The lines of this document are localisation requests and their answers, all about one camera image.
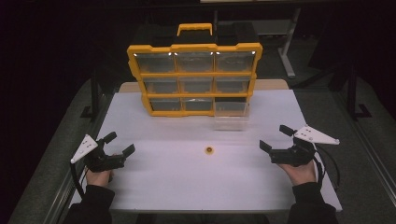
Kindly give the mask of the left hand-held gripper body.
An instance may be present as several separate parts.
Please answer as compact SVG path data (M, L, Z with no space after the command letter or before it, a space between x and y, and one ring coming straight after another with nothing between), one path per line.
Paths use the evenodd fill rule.
M70 163L75 164L77 161L83 160L84 164L95 173L122 168L126 158L122 154L107 155L104 152L106 143L103 138L94 140L86 134Z

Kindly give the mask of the yellow black drawer organizer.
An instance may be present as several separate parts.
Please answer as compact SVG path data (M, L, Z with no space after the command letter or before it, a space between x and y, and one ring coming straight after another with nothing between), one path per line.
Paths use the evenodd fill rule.
M141 90L141 82L134 74L136 64L133 55L135 53L248 50L256 52L254 80L251 88L252 96L257 77L256 68L262 56L262 44L259 42L252 25L247 22L217 28L210 23L187 23L178 27L145 25L138 30L133 43L127 49L127 55L132 75L137 80Z

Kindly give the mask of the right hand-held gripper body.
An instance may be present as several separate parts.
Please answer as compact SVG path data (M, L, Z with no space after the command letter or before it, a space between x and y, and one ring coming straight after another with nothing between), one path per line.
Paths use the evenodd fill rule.
M292 138L292 146L286 149L272 149L269 154L271 163L305 165L311 162L316 153L316 144L339 145L340 141L305 125Z

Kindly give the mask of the black metal stand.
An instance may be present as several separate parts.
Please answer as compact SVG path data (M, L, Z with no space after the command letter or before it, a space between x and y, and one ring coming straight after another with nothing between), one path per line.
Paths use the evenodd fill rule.
M85 106L81 117L95 119L99 112L99 84L97 79L96 71L92 72L91 75L91 104Z
M348 67L346 110L353 120L370 118L372 114L364 104L356 104L357 100L357 73L351 64Z

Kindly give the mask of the person's right hand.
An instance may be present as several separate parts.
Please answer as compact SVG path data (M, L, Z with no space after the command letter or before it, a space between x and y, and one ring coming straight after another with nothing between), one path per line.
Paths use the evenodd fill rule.
M316 171L314 162L294 167L289 164L279 164L279 167L287 174L293 186L316 182Z

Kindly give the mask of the person's left hand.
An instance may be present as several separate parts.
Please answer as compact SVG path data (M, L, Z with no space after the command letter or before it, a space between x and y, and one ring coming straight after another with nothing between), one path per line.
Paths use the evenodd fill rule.
M86 180L88 185L98 186L106 188L110 179L113 177L112 171L103 171L99 173L92 172L90 169L87 170Z

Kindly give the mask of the clear plastic drawer bin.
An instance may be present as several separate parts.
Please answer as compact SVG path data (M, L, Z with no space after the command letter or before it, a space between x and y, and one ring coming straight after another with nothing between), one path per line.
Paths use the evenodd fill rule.
M217 131L243 131L249 120L249 103L245 98L216 98L214 103L214 129Z

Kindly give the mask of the grid of clear drawers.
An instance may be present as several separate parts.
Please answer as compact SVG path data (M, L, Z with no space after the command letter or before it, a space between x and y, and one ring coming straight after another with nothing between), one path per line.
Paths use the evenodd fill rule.
M251 96L256 52L135 53L142 102L153 116L214 115L216 98Z

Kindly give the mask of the white metal desk frame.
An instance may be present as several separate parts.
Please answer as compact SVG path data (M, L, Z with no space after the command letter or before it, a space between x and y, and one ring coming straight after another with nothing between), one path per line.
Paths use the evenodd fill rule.
M288 19L249 20L258 35L283 35L285 37L283 44L277 49L277 53L288 78L296 78L288 58L288 51L300 13L301 9L297 7Z

